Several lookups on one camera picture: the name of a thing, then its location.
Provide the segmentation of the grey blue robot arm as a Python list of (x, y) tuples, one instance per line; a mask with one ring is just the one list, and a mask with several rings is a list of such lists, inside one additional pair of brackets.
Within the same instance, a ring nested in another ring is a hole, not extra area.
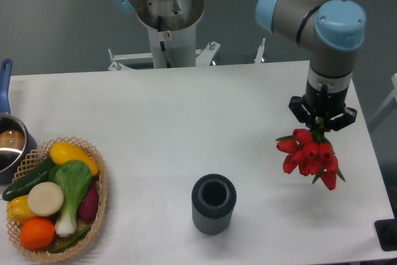
[[(196, 26), (203, 0), (111, 0), (138, 16), (147, 28), (155, 68), (207, 65), (212, 54), (196, 53)], [(258, 0), (257, 23), (311, 52), (306, 91), (291, 98), (299, 122), (325, 131), (354, 123), (357, 112), (345, 98), (357, 51), (364, 40), (366, 15), (349, 0)]]

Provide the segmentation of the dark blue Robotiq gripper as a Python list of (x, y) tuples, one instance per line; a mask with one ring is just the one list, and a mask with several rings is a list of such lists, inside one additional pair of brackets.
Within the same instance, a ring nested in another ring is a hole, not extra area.
[(313, 87), (306, 82), (306, 91), (303, 97), (292, 96), (288, 108), (299, 123), (306, 127), (312, 126), (312, 114), (318, 117), (332, 117), (325, 125), (325, 130), (339, 131), (353, 124), (357, 117), (357, 110), (346, 107), (345, 99), (348, 88), (332, 92), (329, 86)]

